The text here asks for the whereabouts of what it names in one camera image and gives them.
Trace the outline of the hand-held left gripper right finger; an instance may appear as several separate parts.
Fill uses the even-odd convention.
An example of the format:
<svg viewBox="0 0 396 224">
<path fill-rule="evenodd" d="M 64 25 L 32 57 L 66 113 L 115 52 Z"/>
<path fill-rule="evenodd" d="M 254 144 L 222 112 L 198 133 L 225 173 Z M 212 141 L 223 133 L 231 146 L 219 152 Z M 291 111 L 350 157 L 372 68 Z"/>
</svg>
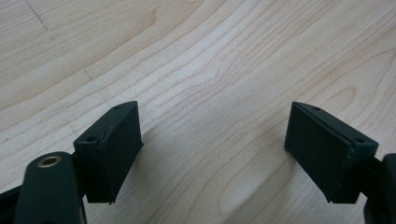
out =
<svg viewBox="0 0 396 224">
<path fill-rule="evenodd" d="M 355 203 L 361 193 L 364 163 L 374 158 L 378 143 L 325 110 L 291 104 L 285 149 L 332 203 Z"/>
</svg>

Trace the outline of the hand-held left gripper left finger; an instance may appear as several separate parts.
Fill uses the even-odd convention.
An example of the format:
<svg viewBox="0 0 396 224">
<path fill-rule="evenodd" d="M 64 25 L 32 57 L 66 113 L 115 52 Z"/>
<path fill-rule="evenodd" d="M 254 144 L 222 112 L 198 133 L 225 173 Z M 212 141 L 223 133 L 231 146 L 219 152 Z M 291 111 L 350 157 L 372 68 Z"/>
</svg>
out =
<svg viewBox="0 0 396 224">
<path fill-rule="evenodd" d="M 74 141 L 89 203 L 114 203 L 143 146 L 138 103 L 111 107 Z"/>
</svg>

